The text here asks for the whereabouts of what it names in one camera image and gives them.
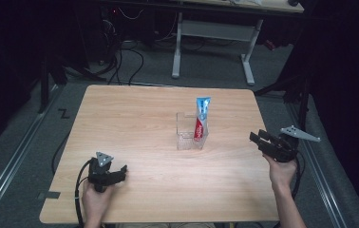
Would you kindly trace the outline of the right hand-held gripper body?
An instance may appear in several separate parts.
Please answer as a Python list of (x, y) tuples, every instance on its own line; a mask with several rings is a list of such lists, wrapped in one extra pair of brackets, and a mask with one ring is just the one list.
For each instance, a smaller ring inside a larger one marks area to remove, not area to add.
[(290, 162), (294, 160), (298, 153), (297, 147), (300, 140), (317, 143), (321, 141), (319, 137), (315, 137), (294, 125), (281, 128), (280, 134), (276, 137), (279, 141), (267, 142), (267, 145), (262, 148), (262, 152), (277, 162)]

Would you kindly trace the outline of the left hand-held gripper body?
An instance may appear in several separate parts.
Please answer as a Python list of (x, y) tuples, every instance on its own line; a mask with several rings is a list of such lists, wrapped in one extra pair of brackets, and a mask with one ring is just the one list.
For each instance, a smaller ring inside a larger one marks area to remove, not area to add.
[(88, 180), (99, 193), (113, 184), (113, 175), (109, 172), (112, 160), (113, 157), (102, 152), (97, 152), (96, 157), (90, 160)]

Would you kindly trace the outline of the blue white red toothpaste tube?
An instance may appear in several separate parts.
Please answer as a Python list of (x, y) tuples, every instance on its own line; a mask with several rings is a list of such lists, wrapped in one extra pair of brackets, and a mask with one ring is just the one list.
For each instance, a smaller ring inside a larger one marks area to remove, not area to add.
[(210, 97), (197, 98), (197, 119), (194, 131), (194, 140), (199, 142), (205, 135)]

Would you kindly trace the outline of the clear plastic container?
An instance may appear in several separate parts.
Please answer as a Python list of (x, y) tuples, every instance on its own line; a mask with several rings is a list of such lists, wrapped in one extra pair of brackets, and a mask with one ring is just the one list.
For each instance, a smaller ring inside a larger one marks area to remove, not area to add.
[(197, 117), (193, 113), (177, 113), (177, 149), (192, 150), (202, 149), (209, 135), (208, 127), (203, 130), (199, 140), (195, 139)]

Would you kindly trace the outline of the person's right hand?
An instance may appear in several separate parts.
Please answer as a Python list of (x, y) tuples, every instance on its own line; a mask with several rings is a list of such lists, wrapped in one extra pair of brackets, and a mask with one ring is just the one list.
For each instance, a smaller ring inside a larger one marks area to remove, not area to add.
[(263, 158), (270, 165), (270, 180), (275, 192), (291, 189), (291, 182), (295, 175), (297, 164), (295, 161), (279, 162), (263, 154)]

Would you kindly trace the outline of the person's left hand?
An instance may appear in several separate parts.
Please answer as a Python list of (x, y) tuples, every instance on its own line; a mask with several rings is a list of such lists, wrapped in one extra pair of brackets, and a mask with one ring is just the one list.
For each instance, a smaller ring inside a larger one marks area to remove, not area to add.
[(102, 222), (110, 204), (114, 186), (108, 186), (103, 193), (95, 190), (94, 185), (88, 180), (84, 181), (82, 202), (85, 209), (85, 222)]

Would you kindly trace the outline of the black metal stand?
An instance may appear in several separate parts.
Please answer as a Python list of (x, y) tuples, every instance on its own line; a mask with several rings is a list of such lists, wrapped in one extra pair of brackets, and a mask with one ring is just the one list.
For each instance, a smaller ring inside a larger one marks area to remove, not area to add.
[(270, 91), (283, 90), (283, 101), (286, 104), (299, 102), (297, 125), (305, 130), (311, 81), (312, 75), (310, 73), (297, 74), (286, 79), (277, 80), (275, 83), (255, 91), (254, 94), (262, 96)]
[(49, 103), (49, 78), (58, 86), (64, 86), (67, 76), (61, 58), (57, 55), (46, 55), (41, 64), (40, 89), (41, 100), (39, 112), (43, 113)]

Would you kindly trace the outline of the grey tape strip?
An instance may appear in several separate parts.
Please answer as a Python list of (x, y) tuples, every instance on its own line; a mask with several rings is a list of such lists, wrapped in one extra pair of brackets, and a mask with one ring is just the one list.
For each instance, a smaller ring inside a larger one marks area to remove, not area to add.
[(37, 196), (37, 199), (38, 200), (58, 199), (60, 195), (61, 195), (60, 192), (54, 192), (54, 191), (40, 192)]

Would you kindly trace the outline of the white-legged wooden desk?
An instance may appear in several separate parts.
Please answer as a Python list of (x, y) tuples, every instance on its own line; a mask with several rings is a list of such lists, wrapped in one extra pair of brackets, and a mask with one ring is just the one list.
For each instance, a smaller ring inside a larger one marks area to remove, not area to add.
[[(201, 6), (212, 6), (230, 8), (231, 10), (257, 10), (259, 12), (296, 13), (304, 12), (299, 0), (179, 0), (184, 7), (190, 3)], [(172, 77), (178, 79), (180, 76), (181, 63), (181, 38), (184, 36), (213, 38), (219, 40), (247, 42), (249, 46), (246, 52), (240, 55), (244, 75), (249, 86), (255, 84), (251, 69), (250, 58), (252, 56), (256, 40), (261, 31), (264, 19), (258, 17), (251, 25), (242, 22), (224, 23), (207, 22), (199, 19), (183, 19), (182, 13), (178, 14), (176, 49), (174, 53)]]

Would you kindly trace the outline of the metal floor rail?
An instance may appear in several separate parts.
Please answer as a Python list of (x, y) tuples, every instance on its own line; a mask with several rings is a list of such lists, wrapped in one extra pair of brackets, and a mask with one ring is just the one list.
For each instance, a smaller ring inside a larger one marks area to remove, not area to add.
[(41, 107), (41, 91), (35, 88), (33, 98), (11, 118), (1, 133), (0, 199), (27, 155), (32, 139), (37, 134), (49, 107), (60, 96), (63, 89), (62, 85), (53, 85), (48, 89), (49, 101), (45, 107)]
[(301, 143), (305, 150), (306, 161), (312, 170), (313, 179), (318, 188), (325, 208), (330, 216), (333, 228), (347, 228), (347, 224), (339, 209), (339, 205), (336, 201), (333, 191), (331, 190), (327, 182), (327, 179), (320, 167), (318, 159), (314, 155), (312, 144), (307, 140), (303, 140)]

